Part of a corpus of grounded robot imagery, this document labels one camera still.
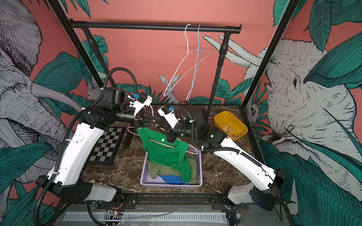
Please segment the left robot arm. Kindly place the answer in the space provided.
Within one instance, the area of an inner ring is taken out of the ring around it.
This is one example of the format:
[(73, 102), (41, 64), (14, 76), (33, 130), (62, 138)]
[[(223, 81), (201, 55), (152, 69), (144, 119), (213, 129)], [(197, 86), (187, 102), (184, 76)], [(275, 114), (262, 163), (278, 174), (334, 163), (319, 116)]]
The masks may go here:
[[(124, 90), (107, 87), (109, 78), (117, 71), (128, 73), (133, 80), (134, 94), (130, 98), (132, 102), (128, 109), (124, 108), (126, 103), (122, 97)], [(44, 224), (40, 219), (40, 210), (47, 192), (51, 192), (66, 201), (67, 204), (45, 223), (46, 226), (57, 220), (72, 204), (85, 203), (87, 210), (90, 210), (90, 205), (97, 203), (100, 207), (113, 212), (118, 212), (124, 206), (125, 200), (121, 189), (83, 181), (81, 174), (96, 143), (115, 121), (131, 123), (136, 129), (160, 122), (158, 117), (144, 110), (145, 106), (151, 105), (152, 98), (145, 93), (138, 94), (137, 91), (136, 78), (128, 69), (116, 67), (109, 71), (100, 96), (72, 120), (72, 126), (76, 122), (79, 124), (72, 138), (69, 137), (70, 129), (66, 131), (53, 169), (47, 176), (40, 176), (36, 180), (36, 184), (42, 187), (43, 191), (34, 209), (34, 225), (42, 226)]]

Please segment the olive tank top grey trim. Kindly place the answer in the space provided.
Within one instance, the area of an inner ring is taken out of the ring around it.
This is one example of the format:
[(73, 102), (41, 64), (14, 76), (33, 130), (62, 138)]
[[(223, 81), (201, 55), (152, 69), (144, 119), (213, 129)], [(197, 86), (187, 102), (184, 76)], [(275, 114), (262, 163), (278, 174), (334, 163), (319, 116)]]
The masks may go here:
[(148, 160), (147, 166), (153, 179), (159, 175), (175, 175), (180, 176), (186, 183), (197, 184), (199, 182), (196, 178), (197, 162), (192, 158), (186, 159), (186, 162), (173, 165), (161, 165)]

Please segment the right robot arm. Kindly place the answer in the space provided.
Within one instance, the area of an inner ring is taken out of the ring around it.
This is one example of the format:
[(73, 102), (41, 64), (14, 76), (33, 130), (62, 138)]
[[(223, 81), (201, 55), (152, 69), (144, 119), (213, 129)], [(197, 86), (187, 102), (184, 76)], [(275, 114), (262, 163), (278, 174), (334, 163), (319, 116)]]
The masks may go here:
[(187, 137), (196, 149), (224, 159), (250, 180), (250, 184), (229, 190), (226, 200), (230, 205), (253, 202), (266, 211), (274, 209), (280, 199), (285, 172), (268, 167), (236, 144), (248, 128), (233, 113), (218, 113), (214, 124), (208, 126), (205, 110), (195, 106), (165, 104), (157, 112), (168, 124), (163, 129), (169, 142)]

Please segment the light blue wire hanger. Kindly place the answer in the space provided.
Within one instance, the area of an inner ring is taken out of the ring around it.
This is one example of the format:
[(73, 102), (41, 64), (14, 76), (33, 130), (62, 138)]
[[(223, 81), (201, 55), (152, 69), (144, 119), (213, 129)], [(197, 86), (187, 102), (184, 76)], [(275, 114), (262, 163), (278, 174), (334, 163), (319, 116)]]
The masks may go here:
[(192, 94), (192, 91), (193, 91), (193, 88), (194, 88), (194, 84), (195, 84), (195, 81), (196, 81), (196, 78), (197, 78), (197, 74), (198, 74), (198, 70), (199, 70), (199, 64), (201, 62), (201, 56), (202, 56), (202, 48), (200, 47), (200, 39), (199, 39), (199, 33), (200, 33), (200, 27), (201, 27), (201, 24), (199, 24), (198, 26), (198, 34), (197, 34), (197, 38), (198, 38), (198, 43), (197, 43), (197, 58), (196, 58), (196, 62), (195, 62), (195, 66), (194, 66), (194, 74), (193, 74), (193, 79), (192, 79), (192, 83), (191, 83), (191, 87), (190, 87), (190, 90), (187, 94), (187, 97), (186, 97), (186, 101), (188, 101), (190, 99), (190, 96)]

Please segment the green tank top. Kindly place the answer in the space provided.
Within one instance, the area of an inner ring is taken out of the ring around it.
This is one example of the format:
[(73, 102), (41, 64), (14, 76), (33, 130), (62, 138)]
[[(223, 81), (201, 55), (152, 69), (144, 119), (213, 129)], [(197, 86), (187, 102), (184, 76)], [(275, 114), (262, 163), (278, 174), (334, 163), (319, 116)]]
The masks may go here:
[(186, 151), (189, 145), (184, 141), (167, 141), (166, 135), (150, 130), (138, 128), (137, 133), (142, 140), (142, 148), (148, 153), (149, 160), (161, 165), (173, 165), (186, 162)]

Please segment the blue tank top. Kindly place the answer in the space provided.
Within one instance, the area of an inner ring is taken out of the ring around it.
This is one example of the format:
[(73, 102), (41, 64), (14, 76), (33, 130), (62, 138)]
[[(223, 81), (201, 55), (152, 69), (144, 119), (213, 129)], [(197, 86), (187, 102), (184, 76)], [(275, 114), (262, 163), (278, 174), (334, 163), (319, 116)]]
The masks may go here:
[(185, 181), (180, 176), (175, 175), (159, 175), (159, 177), (167, 184), (171, 185), (184, 185)]

